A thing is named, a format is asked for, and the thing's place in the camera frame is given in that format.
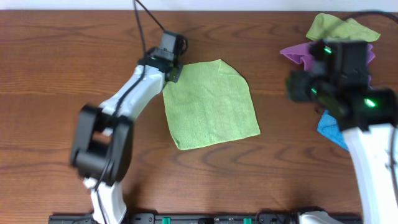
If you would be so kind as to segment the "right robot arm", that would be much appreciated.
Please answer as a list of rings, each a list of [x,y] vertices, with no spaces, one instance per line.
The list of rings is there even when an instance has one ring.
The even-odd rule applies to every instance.
[[[290,100],[316,103],[336,119],[354,164],[363,222],[397,223],[394,92],[371,88],[366,67],[293,71],[286,86]]]

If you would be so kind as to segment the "blue microfiber cloth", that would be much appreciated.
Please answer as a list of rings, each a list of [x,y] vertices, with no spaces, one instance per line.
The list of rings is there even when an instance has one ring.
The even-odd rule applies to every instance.
[[[325,110],[322,114],[317,126],[317,131],[333,143],[348,151],[348,147],[338,127],[337,120],[329,114],[328,110]]]

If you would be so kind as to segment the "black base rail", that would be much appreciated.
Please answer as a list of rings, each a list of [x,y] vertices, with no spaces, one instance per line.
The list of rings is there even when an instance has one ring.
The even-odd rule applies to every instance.
[[[334,215],[341,223],[360,224],[356,215]],[[51,215],[48,224],[98,223],[91,215]],[[277,224],[299,223],[298,215],[282,213],[260,213],[259,215],[154,215],[151,213],[132,214],[121,221],[123,224]]]

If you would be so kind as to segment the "light green microfiber cloth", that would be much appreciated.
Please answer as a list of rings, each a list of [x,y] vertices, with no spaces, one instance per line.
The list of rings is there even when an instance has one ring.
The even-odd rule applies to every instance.
[[[261,133],[246,80],[221,59],[185,65],[163,90],[165,114],[179,150]]]

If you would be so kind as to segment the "purple microfiber cloth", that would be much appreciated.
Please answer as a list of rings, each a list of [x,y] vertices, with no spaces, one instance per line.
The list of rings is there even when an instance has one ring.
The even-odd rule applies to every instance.
[[[314,59],[308,50],[309,47],[314,43],[315,42],[309,42],[306,44],[288,47],[284,50],[281,50],[280,53],[293,60],[297,64],[304,64],[304,70],[310,70],[313,67]],[[372,48],[372,45],[368,44],[368,63],[375,57],[375,54],[371,51]]]

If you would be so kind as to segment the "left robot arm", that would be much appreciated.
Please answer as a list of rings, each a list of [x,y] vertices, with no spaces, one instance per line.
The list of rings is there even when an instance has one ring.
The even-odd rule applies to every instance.
[[[131,163],[134,122],[167,82],[178,80],[182,54],[184,50],[150,49],[117,93],[99,106],[80,110],[70,164],[90,190],[96,223],[124,221],[121,181]]]

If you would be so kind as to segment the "olive green cloth at back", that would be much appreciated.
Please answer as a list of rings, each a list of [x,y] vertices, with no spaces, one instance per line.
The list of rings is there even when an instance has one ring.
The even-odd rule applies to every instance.
[[[343,21],[331,14],[319,13],[315,16],[306,37],[310,40],[349,39],[375,42],[380,33],[367,28],[354,19]]]

